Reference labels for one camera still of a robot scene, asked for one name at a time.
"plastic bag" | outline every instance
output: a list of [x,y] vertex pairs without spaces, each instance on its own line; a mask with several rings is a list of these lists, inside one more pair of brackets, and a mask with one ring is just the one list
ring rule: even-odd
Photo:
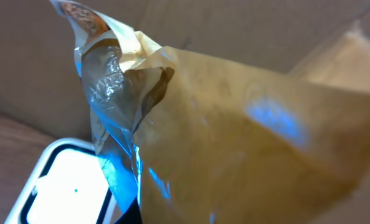
[[102,169],[144,223],[304,223],[369,169],[370,95],[160,47],[52,3],[75,31]]

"printed food image on bag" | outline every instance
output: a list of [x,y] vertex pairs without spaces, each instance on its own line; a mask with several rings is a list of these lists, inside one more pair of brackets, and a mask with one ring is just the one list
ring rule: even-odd
[[92,138],[143,223],[307,223],[370,169],[370,95],[172,47],[72,1]]

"brown cardboard wall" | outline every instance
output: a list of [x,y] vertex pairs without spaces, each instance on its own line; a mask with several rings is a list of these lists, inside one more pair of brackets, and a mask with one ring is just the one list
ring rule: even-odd
[[[289,71],[370,0],[80,1],[161,45]],[[0,1],[0,111],[57,137],[88,138],[74,35],[47,0]]]

